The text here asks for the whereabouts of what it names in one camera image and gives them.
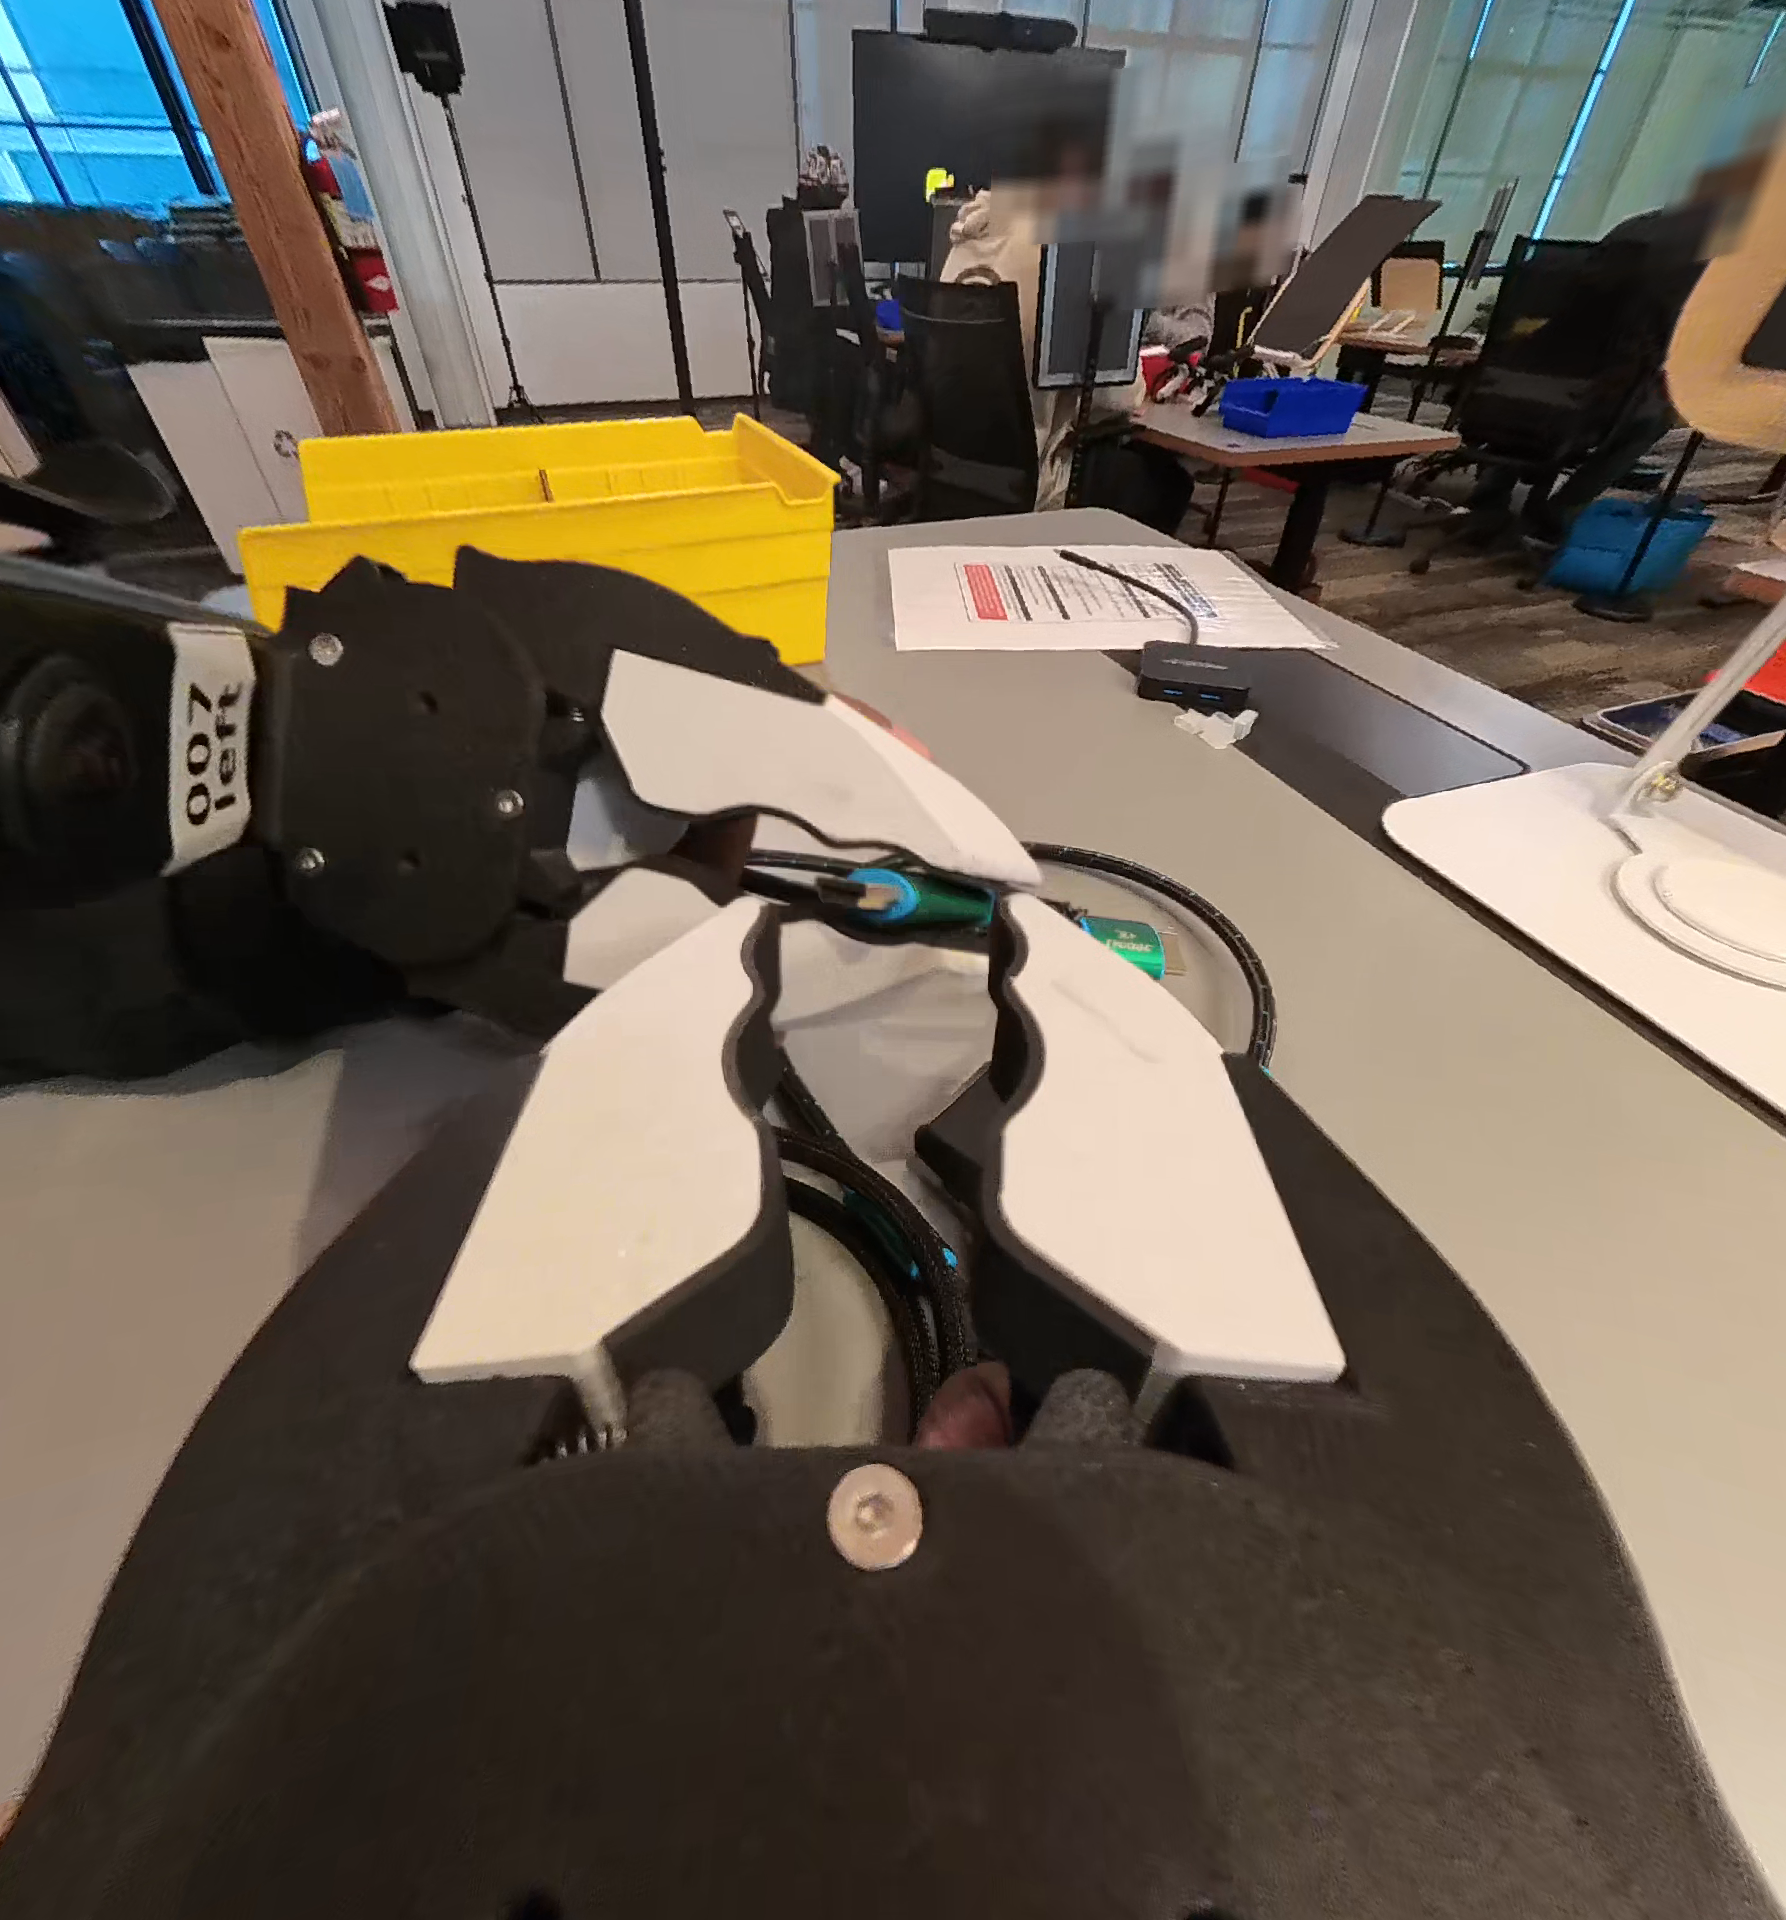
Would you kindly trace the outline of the red fire extinguisher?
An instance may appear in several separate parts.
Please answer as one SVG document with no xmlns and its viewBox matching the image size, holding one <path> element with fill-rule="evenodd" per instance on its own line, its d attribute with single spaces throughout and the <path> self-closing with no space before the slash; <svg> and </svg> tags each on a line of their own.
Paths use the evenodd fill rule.
<svg viewBox="0 0 1786 1920">
<path fill-rule="evenodd" d="M 400 303 L 383 253 L 376 210 L 340 109 L 310 115 L 301 138 L 301 168 L 354 310 L 392 318 Z"/>
</svg>

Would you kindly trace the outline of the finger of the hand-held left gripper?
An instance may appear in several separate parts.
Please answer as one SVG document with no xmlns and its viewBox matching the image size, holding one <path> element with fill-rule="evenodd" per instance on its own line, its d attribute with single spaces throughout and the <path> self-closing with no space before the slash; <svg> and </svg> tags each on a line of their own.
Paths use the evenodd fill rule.
<svg viewBox="0 0 1786 1920">
<path fill-rule="evenodd" d="M 900 852 L 981 885 L 1039 885 L 1039 865 L 991 807 L 825 693 L 797 699 L 615 650 L 599 726 L 625 790 L 655 813 L 772 814 L 831 850 Z"/>
<path fill-rule="evenodd" d="M 772 928 L 772 902 L 750 892 L 720 898 L 676 870 L 631 865 L 572 911 L 562 981 L 602 994 L 644 974 L 642 997 L 727 994 L 745 978 L 745 950 Z"/>
</svg>

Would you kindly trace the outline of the white recycling bin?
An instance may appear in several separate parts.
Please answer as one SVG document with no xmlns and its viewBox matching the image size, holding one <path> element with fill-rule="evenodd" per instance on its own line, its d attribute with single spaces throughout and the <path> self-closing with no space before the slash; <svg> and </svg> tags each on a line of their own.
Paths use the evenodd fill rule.
<svg viewBox="0 0 1786 1920">
<path fill-rule="evenodd" d="M 275 323 L 140 323 L 127 372 L 233 582 L 243 529 L 308 519 L 323 426 Z"/>
</svg>

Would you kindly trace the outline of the yellow plastic bin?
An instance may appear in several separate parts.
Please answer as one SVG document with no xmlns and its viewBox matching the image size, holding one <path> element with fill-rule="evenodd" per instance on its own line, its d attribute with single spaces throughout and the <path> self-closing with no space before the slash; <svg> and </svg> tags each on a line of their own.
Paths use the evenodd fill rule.
<svg viewBox="0 0 1786 1920">
<path fill-rule="evenodd" d="M 448 584 L 462 547 L 615 568 L 667 587 L 786 666 L 825 657 L 837 475 L 753 418 L 588 421 L 298 447 L 304 513 L 239 532 L 254 617 L 354 559 Z"/>
</svg>

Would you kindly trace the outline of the blue plastic bin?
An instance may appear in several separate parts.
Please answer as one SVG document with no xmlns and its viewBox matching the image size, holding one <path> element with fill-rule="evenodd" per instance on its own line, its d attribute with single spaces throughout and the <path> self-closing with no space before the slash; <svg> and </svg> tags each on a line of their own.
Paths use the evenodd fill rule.
<svg viewBox="0 0 1786 1920">
<path fill-rule="evenodd" d="M 1335 377 L 1233 377 L 1221 387 L 1221 428 L 1253 441 L 1342 439 L 1364 405 L 1364 384 Z"/>
</svg>

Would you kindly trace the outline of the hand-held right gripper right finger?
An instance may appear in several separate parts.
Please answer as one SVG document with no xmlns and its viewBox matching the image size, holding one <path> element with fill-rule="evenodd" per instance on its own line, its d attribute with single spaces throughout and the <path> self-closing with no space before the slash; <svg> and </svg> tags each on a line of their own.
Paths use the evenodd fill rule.
<svg viewBox="0 0 1786 1920">
<path fill-rule="evenodd" d="M 991 1059 L 913 1138 L 968 1227 L 969 1318 L 1031 1397 L 1080 1370 L 1152 1423 L 1187 1380 L 1347 1361 L 1224 1047 L 1031 896 L 987 929 Z"/>
</svg>

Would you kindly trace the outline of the wooden pillar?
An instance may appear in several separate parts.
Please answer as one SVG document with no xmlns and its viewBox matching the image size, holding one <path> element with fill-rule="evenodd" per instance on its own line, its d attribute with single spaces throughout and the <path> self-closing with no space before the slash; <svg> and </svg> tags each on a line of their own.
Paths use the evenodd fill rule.
<svg viewBox="0 0 1786 1920">
<path fill-rule="evenodd" d="M 156 4 L 323 436 L 396 428 L 251 4 Z"/>
</svg>

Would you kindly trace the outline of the black office chair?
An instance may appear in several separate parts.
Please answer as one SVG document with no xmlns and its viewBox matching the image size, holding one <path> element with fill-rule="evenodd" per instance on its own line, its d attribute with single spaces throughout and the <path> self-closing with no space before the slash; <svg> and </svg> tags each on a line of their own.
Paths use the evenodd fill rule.
<svg viewBox="0 0 1786 1920">
<path fill-rule="evenodd" d="M 1024 515 L 1039 496 L 1016 285 L 895 279 L 919 405 L 915 521 Z"/>
<path fill-rule="evenodd" d="M 1450 542 L 1557 547 L 1678 421 L 1665 359 L 1703 276 L 1714 210 L 1628 217 L 1596 243 L 1512 243 L 1456 403 L 1476 482 Z"/>
</svg>

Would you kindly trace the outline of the black easel board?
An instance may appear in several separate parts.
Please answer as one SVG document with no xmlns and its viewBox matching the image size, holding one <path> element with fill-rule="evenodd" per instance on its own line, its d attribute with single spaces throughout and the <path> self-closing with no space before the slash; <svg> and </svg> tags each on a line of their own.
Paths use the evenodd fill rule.
<svg viewBox="0 0 1786 1920">
<path fill-rule="evenodd" d="M 1439 208 L 1436 200 L 1364 197 L 1291 270 L 1243 354 L 1278 372 L 1309 368 L 1350 321 L 1373 270 Z"/>
</svg>

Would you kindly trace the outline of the printed paper sheet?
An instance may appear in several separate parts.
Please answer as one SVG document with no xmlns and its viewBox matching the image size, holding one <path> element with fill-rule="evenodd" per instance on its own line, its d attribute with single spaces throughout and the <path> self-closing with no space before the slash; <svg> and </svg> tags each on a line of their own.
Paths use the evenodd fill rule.
<svg viewBox="0 0 1786 1920">
<path fill-rule="evenodd" d="M 1249 568 L 1177 544 L 942 544 L 886 557 L 900 654 L 1330 650 Z"/>
</svg>

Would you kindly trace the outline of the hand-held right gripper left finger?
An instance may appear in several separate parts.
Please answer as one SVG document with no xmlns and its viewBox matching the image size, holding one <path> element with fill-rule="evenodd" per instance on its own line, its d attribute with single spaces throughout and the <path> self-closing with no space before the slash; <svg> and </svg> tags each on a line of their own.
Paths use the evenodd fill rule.
<svg viewBox="0 0 1786 1920">
<path fill-rule="evenodd" d="M 735 898 L 608 985 L 537 1057 L 409 1357 L 424 1386 L 563 1380 L 625 1435 L 631 1387 L 740 1380 L 792 1314 L 779 915 Z"/>
</svg>

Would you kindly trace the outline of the background wooden desk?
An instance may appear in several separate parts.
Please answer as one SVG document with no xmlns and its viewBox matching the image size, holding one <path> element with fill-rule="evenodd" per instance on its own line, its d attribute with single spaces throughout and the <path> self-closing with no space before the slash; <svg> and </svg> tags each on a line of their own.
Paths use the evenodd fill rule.
<svg viewBox="0 0 1786 1920">
<path fill-rule="evenodd" d="M 1266 582 L 1286 594 L 1309 584 L 1312 544 L 1322 529 L 1328 496 L 1342 482 L 1386 477 L 1412 459 L 1456 453 L 1456 431 L 1432 428 L 1378 414 L 1357 414 L 1338 436 L 1256 439 L 1197 418 L 1177 403 L 1160 403 L 1135 423 L 1135 441 L 1173 453 L 1193 470 L 1239 475 L 1257 470 L 1291 477 L 1292 496 L 1281 539 L 1266 568 Z"/>
</svg>

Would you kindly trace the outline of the large black monitor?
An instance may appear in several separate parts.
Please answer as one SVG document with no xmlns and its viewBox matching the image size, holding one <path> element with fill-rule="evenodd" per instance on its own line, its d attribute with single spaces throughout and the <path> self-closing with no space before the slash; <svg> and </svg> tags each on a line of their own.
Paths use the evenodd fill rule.
<svg viewBox="0 0 1786 1920">
<path fill-rule="evenodd" d="M 853 31 L 853 204 L 860 260 L 933 249 L 935 174 L 955 190 L 1099 179 L 1125 54 L 1047 14 L 928 10 L 919 31 Z"/>
</svg>

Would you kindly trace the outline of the white stand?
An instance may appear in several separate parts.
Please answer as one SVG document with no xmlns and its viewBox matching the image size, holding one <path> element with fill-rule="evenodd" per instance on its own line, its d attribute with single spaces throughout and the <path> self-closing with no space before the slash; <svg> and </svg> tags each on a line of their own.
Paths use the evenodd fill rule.
<svg viewBox="0 0 1786 1920">
<path fill-rule="evenodd" d="M 1386 837 L 1786 1121 L 1786 826 L 1688 775 L 1783 641 L 1786 594 L 1641 762 L 1397 801 Z"/>
</svg>

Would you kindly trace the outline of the blue tub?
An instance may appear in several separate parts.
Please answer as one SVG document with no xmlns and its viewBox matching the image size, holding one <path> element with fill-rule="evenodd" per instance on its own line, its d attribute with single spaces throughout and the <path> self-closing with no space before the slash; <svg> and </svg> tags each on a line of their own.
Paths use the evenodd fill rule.
<svg viewBox="0 0 1786 1920">
<path fill-rule="evenodd" d="M 1586 597 L 1656 597 L 1678 582 L 1714 513 L 1677 499 L 1665 513 L 1649 502 L 1596 499 L 1540 571 L 1540 584 Z"/>
</svg>

